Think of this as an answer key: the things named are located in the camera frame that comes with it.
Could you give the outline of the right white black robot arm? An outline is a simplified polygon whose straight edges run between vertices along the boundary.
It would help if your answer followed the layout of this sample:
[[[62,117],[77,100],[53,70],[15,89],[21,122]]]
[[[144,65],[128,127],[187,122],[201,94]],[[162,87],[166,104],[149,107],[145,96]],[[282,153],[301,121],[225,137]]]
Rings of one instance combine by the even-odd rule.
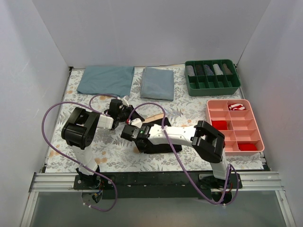
[[[183,146],[191,147],[211,164],[218,187],[225,188],[232,181],[224,153],[225,136],[206,121],[188,127],[163,127],[151,122],[140,128],[126,125],[121,138],[134,142],[139,152],[145,154],[170,153],[173,148],[180,152]]]

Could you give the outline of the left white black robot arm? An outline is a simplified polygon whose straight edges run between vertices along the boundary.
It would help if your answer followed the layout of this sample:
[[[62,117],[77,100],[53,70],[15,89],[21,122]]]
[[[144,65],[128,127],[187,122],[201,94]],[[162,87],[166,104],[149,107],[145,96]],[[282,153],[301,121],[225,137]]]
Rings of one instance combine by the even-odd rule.
[[[133,109],[126,100],[113,99],[103,113],[76,107],[65,123],[61,136],[71,146],[76,160],[80,162],[77,173],[85,176],[84,183],[90,189],[98,188],[101,183],[100,176],[95,174],[99,172],[99,168],[91,148],[96,130],[114,130],[127,119],[144,122],[145,119]]]

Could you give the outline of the black underwear beige waistband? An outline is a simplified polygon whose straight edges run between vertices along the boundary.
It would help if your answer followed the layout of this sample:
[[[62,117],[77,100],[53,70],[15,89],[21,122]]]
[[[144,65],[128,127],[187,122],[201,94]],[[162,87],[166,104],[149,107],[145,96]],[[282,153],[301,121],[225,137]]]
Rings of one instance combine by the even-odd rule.
[[[150,137],[149,137],[149,141],[153,144],[153,148],[151,153],[145,153],[145,154],[158,154],[158,153],[171,153],[173,152],[168,140],[166,139],[164,133],[161,130],[161,123],[162,120],[164,120],[164,126],[171,126],[169,120],[167,117],[164,117],[164,114],[157,114],[151,117],[148,117],[145,119],[144,123],[152,123],[154,124],[151,128],[156,128],[157,130],[160,130],[160,139],[152,139],[150,140],[151,136],[157,136],[158,133],[155,132],[155,130],[153,130],[153,133],[151,134],[150,132]]]

